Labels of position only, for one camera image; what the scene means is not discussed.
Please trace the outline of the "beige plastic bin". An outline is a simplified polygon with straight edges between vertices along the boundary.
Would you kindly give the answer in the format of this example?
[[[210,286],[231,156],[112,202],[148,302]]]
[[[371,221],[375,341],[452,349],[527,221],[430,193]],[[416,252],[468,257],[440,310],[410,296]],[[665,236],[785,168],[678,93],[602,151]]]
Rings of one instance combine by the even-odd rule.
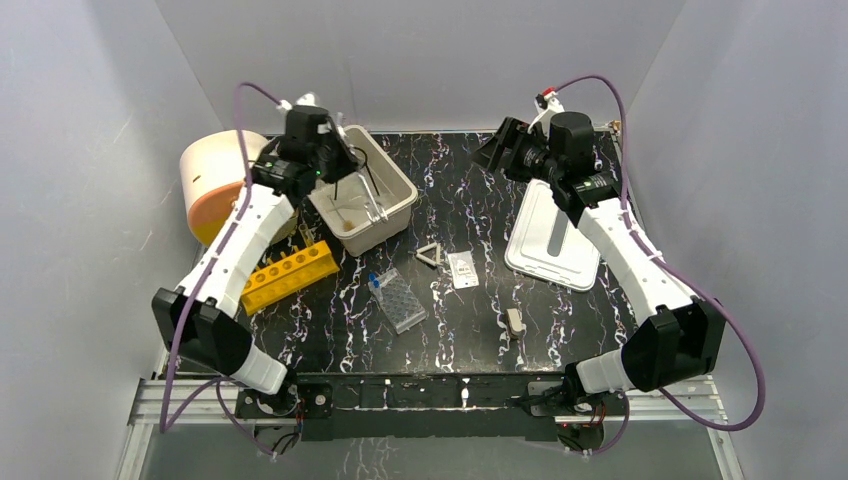
[[[418,189],[367,130],[350,125],[344,131],[368,167],[316,187],[309,199],[347,253],[358,257],[410,225]]]

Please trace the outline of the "clear acrylic tube rack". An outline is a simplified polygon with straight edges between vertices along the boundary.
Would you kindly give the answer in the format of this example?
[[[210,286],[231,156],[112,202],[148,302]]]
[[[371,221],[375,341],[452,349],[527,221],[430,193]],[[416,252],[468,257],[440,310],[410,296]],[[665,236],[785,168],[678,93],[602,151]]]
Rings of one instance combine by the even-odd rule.
[[[396,268],[377,276],[383,277],[382,285],[374,289],[369,287],[368,282],[368,287],[398,335],[410,330],[428,317],[427,311],[413,293],[410,284]]]

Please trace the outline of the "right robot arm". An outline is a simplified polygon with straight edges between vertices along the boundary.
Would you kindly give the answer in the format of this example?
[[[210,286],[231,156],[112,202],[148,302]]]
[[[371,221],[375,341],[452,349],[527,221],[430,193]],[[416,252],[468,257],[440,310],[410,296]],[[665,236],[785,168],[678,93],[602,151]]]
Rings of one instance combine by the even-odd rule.
[[[631,305],[637,329],[622,347],[565,369],[564,403],[577,414],[590,413],[605,392],[650,392],[712,372],[725,326],[714,305],[637,245],[620,184],[596,169],[594,148],[590,118],[566,111],[552,116],[547,132],[507,117],[472,155],[509,180],[547,183],[556,206],[599,252]]]

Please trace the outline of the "white clay triangle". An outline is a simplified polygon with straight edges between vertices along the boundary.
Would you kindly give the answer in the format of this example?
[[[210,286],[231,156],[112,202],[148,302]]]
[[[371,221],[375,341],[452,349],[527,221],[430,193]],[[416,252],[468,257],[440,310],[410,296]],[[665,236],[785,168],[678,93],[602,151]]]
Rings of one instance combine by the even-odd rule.
[[[441,245],[437,242],[424,245],[416,250],[415,258],[432,268],[439,268],[442,264]]]

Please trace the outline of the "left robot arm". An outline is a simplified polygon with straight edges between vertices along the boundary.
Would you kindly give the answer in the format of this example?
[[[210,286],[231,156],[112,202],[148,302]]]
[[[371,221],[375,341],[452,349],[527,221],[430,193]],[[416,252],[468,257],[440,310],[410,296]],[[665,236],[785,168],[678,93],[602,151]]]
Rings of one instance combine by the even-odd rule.
[[[260,392],[275,416],[294,411],[297,387],[287,367],[255,345],[237,320],[240,297],[276,232],[317,182],[336,183],[358,162],[332,114],[296,104],[284,109],[281,135],[246,170],[233,211],[198,264],[151,302],[171,359],[183,358]]]

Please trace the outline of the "white paper packet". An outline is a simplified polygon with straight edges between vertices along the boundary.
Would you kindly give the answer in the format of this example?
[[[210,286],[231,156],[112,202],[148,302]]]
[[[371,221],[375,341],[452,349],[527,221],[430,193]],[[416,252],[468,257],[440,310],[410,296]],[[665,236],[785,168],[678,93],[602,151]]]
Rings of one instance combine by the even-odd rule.
[[[479,277],[476,273],[471,251],[449,253],[447,259],[451,270],[453,287],[456,290],[479,285]]]

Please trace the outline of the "test tube brush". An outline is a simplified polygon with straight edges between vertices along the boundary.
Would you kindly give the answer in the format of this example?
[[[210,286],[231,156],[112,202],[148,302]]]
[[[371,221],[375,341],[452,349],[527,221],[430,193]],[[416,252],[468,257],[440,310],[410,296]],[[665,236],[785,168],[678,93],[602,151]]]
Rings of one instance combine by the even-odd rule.
[[[363,224],[361,222],[357,223],[352,220],[344,220],[341,225],[341,230],[345,233],[352,232],[362,227]]]

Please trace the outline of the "yellow test tube rack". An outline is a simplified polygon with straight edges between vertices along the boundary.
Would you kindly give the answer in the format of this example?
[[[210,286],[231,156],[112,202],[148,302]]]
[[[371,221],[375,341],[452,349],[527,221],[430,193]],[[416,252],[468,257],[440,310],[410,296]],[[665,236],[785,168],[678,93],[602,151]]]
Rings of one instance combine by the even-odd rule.
[[[248,316],[339,271],[328,244],[317,242],[249,277],[241,295]]]

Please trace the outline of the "white bin lid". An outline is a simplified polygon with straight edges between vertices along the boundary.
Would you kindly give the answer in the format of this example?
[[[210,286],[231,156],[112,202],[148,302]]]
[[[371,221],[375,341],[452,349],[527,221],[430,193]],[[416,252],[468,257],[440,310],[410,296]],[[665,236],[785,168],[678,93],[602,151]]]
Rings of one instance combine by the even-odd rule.
[[[573,291],[586,292],[596,280],[600,255],[555,204],[549,185],[527,185],[509,236],[505,263],[513,271]]]

